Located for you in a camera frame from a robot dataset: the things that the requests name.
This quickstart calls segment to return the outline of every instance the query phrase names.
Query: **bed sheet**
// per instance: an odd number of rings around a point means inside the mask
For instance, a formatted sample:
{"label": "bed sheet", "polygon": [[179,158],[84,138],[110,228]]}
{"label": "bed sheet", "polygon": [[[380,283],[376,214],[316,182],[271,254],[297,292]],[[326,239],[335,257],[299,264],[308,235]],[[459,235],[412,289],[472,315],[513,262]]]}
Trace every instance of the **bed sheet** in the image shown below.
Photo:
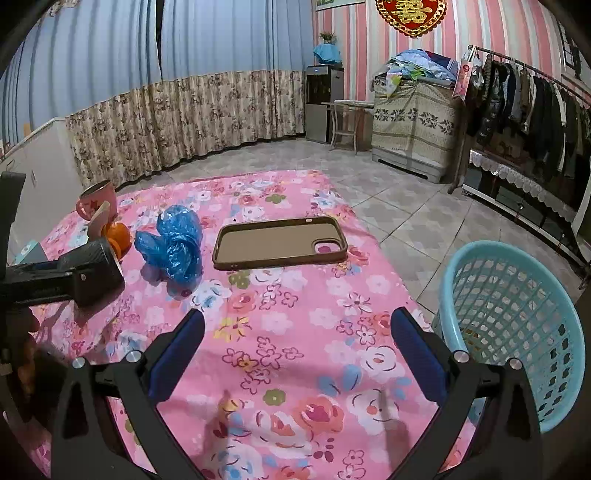
{"label": "bed sheet", "polygon": [[[135,248],[122,261],[125,290],[84,318],[72,303],[36,308],[37,342],[68,358],[120,360],[173,330],[192,307],[205,338],[172,397],[158,410],[208,479],[386,479],[416,443],[437,406],[427,401],[392,340],[392,311],[405,306],[429,329],[417,303],[329,179],[315,170],[269,171],[153,187],[119,196],[120,221],[155,231],[158,214],[181,203],[203,227],[204,274],[179,290],[144,264]],[[219,229],[330,215],[348,258],[336,265],[216,271]],[[76,212],[42,243],[48,258],[86,242]],[[112,401],[133,460],[150,468],[120,400]],[[466,423],[447,459],[461,460]],[[33,451],[47,471],[48,442]]]}

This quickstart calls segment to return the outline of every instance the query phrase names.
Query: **striped wallpaper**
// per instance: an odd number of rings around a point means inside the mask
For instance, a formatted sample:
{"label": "striped wallpaper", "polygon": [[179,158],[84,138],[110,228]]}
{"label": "striped wallpaper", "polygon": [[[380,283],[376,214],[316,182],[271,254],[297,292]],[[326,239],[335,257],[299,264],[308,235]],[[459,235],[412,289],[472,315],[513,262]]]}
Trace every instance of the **striped wallpaper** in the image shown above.
{"label": "striped wallpaper", "polygon": [[316,12],[315,39],[322,31],[337,35],[345,67],[345,98],[370,98],[373,73],[408,48],[459,59],[469,44],[476,44],[560,78],[558,25],[538,0],[447,0],[447,4],[441,24],[419,38],[407,37],[390,27],[379,15],[374,0]]}

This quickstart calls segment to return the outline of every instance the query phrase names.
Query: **floral curtain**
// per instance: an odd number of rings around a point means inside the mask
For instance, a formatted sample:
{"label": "floral curtain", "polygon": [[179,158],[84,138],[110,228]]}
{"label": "floral curtain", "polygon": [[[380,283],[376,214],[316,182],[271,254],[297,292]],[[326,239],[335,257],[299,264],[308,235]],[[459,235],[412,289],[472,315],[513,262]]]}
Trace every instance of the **floral curtain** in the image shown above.
{"label": "floral curtain", "polygon": [[183,158],[304,132],[304,73],[225,72],[163,81],[66,118],[85,186],[115,186]]}

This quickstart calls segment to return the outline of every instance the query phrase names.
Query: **double happiness decoration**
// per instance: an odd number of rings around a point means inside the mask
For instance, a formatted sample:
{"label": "double happiness decoration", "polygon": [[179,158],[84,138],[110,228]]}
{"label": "double happiness decoration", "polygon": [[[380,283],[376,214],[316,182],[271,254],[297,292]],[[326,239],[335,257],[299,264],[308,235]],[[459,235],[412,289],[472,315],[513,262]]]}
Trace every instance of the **double happiness decoration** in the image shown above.
{"label": "double happiness decoration", "polygon": [[447,12],[447,0],[375,0],[375,4],[386,22],[413,38],[433,30]]}

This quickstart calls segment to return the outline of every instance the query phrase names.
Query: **window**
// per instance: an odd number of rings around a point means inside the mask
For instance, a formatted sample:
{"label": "window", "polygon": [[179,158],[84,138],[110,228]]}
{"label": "window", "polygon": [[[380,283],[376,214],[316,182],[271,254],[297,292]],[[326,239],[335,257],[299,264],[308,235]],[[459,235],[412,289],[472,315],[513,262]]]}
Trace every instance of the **window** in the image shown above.
{"label": "window", "polygon": [[558,24],[560,30],[560,38],[562,40],[562,49],[564,52],[564,62],[566,63],[567,70],[569,73],[574,73],[577,80],[581,79],[581,56],[579,48],[575,45],[574,41],[561,23]]}

